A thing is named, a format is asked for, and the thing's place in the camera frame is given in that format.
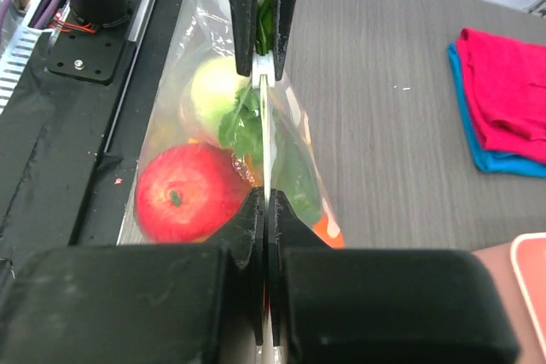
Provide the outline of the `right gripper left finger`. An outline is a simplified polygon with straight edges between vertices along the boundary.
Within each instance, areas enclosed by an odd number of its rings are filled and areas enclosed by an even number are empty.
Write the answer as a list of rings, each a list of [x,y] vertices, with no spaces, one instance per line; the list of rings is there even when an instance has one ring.
[[[256,362],[263,225],[255,188],[201,243],[40,252],[3,301],[2,362]]]

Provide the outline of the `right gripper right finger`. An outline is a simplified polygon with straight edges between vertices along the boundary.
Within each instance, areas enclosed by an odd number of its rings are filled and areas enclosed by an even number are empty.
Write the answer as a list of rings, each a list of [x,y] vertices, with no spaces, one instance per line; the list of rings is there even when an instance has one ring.
[[[514,363],[520,344],[472,253],[340,249],[268,202],[273,344],[286,363]]]

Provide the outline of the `white radish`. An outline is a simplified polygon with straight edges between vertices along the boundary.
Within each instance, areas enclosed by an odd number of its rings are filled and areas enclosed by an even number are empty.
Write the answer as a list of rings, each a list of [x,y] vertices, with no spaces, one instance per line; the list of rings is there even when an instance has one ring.
[[[189,82],[189,105],[198,130],[215,146],[231,151],[232,165],[252,186],[264,183],[264,151],[261,95],[250,78],[237,74],[233,33],[228,17],[229,0],[197,0],[192,26],[203,30],[212,49]],[[295,143],[308,167],[314,165],[308,118],[288,84],[282,80],[267,93],[270,115],[271,186],[278,138]]]

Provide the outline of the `clear polka dot zip bag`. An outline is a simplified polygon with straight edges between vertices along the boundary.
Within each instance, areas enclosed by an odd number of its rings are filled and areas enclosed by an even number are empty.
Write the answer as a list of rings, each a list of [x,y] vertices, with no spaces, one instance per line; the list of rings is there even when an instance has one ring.
[[[183,0],[118,237],[207,240],[250,192],[283,192],[328,246],[343,234],[287,74],[295,0]]]

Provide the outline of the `orange fruit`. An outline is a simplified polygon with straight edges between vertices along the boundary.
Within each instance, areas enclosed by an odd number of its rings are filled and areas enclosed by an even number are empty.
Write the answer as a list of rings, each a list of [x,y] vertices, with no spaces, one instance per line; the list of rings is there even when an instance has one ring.
[[[307,166],[298,146],[278,138],[271,143],[271,148],[276,151],[272,178],[277,188],[286,194],[296,216],[328,246],[343,247],[340,228],[334,216],[325,211],[328,204],[319,192],[314,169]],[[234,240],[244,227],[252,227],[264,215],[263,205],[264,188],[251,187],[240,209],[228,222],[205,239],[190,242],[211,241],[213,236],[225,234],[229,224],[235,225],[235,232],[228,234],[227,239]]]

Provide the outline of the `red apple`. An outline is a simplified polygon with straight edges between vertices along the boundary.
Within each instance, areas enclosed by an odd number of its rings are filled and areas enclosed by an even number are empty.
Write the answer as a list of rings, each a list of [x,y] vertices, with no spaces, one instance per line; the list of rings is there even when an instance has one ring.
[[[203,240],[238,212],[250,190],[229,151],[178,145],[158,154],[137,180],[136,219],[153,241]]]

